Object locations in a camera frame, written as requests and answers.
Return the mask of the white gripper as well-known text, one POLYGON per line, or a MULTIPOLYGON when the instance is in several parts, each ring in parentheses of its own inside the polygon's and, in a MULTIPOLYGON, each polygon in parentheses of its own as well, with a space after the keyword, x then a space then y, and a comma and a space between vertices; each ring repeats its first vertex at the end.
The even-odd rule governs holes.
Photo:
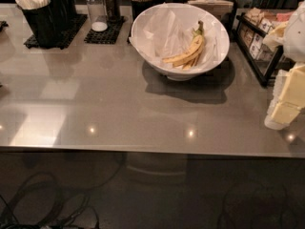
MULTIPOLYGON (((284 55, 294 62, 305 61, 305 1, 291 15, 284 31, 284 55)), ((280 70, 274 83, 274 101, 305 107, 305 65, 295 64, 288 71, 280 70)))

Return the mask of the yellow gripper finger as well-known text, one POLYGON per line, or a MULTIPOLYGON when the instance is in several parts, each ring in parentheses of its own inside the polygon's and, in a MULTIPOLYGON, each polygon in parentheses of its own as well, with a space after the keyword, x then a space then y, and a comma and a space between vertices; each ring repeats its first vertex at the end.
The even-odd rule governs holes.
POLYGON ((264 120, 266 127, 273 130, 282 130, 288 127, 300 114, 301 109, 288 103, 272 100, 264 120))

